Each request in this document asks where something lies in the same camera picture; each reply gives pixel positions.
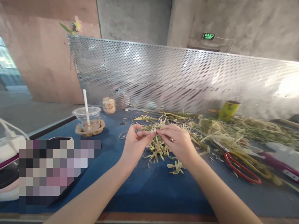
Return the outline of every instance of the mobile phone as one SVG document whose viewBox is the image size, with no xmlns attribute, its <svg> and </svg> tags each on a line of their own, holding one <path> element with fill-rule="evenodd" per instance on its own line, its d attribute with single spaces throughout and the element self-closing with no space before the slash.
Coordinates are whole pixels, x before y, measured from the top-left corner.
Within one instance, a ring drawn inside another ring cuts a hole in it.
<svg viewBox="0 0 299 224">
<path fill-rule="evenodd" d="M 73 140 L 72 137 L 53 137 L 50 138 L 50 140 L 55 139 L 55 140 Z"/>
</svg>

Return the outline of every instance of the finger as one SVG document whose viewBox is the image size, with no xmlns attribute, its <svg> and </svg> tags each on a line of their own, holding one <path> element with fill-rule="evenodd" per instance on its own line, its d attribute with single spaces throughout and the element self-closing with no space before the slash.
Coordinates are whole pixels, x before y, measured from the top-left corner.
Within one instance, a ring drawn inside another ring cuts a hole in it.
<svg viewBox="0 0 299 224">
<path fill-rule="evenodd" d="M 159 134 L 166 145 L 171 146 L 173 142 L 167 137 L 167 135 Z"/>
<path fill-rule="evenodd" d="M 138 138 L 143 138 L 143 137 L 146 137 L 150 134 L 149 131 L 138 131 L 136 132 L 136 135 L 138 136 Z"/>
<path fill-rule="evenodd" d="M 149 135 L 147 135 L 144 139 L 141 140 L 141 142 L 144 143 L 145 146 L 147 146 L 151 140 L 153 140 L 153 138 L 156 136 L 156 133 L 153 132 Z"/>
<path fill-rule="evenodd" d="M 160 130 L 167 130 L 167 129 L 171 129 L 171 130 L 175 130 L 175 131 L 180 131 L 182 130 L 179 126 L 177 126 L 176 124 L 169 124 L 169 125 L 164 125 L 160 128 Z"/>
<path fill-rule="evenodd" d="M 164 130 L 159 130 L 157 129 L 157 134 L 163 134 L 163 135 L 167 135 L 169 138 L 174 138 L 174 136 L 176 135 L 177 131 L 172 130 L 172 129 L 164 129 Z"/>
<path fill-rule="evenodd" d="M 128 132 L 135 132 L 136 129 L 141 129 L 142 126 L 140 124 L 133 124 L 130 126 L 129 131 Z"/>
</svg>

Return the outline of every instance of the exit sign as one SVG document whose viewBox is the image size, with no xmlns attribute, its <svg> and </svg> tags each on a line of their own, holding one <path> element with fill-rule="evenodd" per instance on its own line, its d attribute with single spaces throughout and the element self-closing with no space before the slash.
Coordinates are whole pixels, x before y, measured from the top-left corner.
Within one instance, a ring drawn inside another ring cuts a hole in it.
<svg viewBox="0 0 299 224">
<path fill-rule="evenodd" d="M 215 34 L 211 34 L 211 33 L 204 33 L 202 38 L 204 40 L 214 40 Z"/>
</svg>

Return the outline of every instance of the scissor blade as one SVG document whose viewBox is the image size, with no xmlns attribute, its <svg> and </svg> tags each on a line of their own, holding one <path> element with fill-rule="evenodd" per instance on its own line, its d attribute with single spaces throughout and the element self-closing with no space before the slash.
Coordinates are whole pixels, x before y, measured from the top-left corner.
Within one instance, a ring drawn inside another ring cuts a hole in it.
<svg viewBox="0 0 299 224">
<path fill-rule="evenodd" d="M 215 139 L 211 139 L 211 141 L 217 145 L 219 148 L 221 148 L 222 150 L 224 150 L 225 152 L 230 152 L 230 150 L 226 147 L 224 147 L 222 144 L 220 144 L 219 142 L 217 142 Z"/>
</svg>

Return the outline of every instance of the cup lid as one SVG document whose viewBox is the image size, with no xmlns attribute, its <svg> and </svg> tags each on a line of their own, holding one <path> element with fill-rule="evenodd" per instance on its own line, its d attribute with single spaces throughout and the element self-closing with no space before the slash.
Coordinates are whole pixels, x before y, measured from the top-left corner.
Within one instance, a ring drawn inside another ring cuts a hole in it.
<svg viewBox="0 0 299 224">
<path fill-rule="evenodd" d="M 99 107 L 88 107 L 89 116 L 99 114 L 101 112 L 101 108 Z M 86 116 L 85 107 L 80 107 L 76 110 L 73 110 L 73 115 L 75 116 Z"/>
</svg>

